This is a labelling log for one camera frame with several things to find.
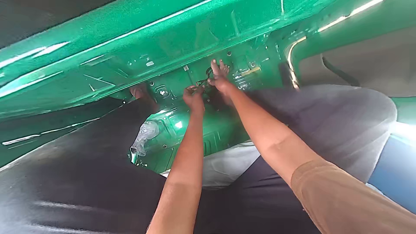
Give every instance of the blue panel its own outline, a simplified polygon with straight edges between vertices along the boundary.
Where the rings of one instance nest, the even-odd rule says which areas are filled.
[[[391,136],[369,183],[416,214],[416,146]]]

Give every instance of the hand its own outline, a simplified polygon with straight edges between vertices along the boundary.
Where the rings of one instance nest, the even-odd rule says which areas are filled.
[[[227,79],[228,67],[220,60],[220,67],[218,67],[215,60],[211,61],[211,68],[214,74],[214,79],[208,79],[208,83],[217,87],[217,89],[225,96],[228,96],[228,90],[230,87],[233,87],[233,84],[230,83]]]
[[[205,106],[202,100],[203,87],[189,86],[183,91],[183,100],[192,112],[204,113]]]

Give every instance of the green painted metal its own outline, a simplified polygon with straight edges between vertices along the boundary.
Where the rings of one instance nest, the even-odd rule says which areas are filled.
[[[416,97],[393,97],[397,107],[397,121],[416,125]]]
[[[119,0],[0,50],[0,118],[93,102],[333,0]]]
[[[302,84],[300,60],[416,25],[416,2],[384,0],[319,32],[368,2],[118,0],[13,44],[0,50],[1,142],[58,130],[0,146],[0,165],[127,102],[127,87],[146,82],[162,108],[148,119],[158,123],[160,134],[148,141],[148,153],[137,164],[162,172],[170,168],[188,124],[183,89],[206,77],[211,59],[224,59],[230,81],[242,90],[281,87],[278,64],[287,59]],[[304,37],[288,58],[293,43]],[[97,100],[112,104],[91,107]],[[217,111],[204,100],[205,155],[248,139],[233,110]],[[401,110],[416,103],[394,101],[399,119]],[[51,125],[52,118],[66,120]],[[64,128],[76,123],[82,124]]]

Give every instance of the plastic bag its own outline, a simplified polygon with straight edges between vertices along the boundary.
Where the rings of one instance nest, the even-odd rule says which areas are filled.
[[[144,150],[144,144],[147,140],[159,134],[159,127],[157,123],[153,121],[145,121],[140,127],[139,134],[136,137],[133,145],[130,147],[131,155],[146,156],[146,150]]]

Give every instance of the tan sleeve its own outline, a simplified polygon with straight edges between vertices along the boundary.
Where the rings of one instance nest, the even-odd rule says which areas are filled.
[[[416,233],[416,215],[323,159],[297,168],[291,186],[324,234]]]

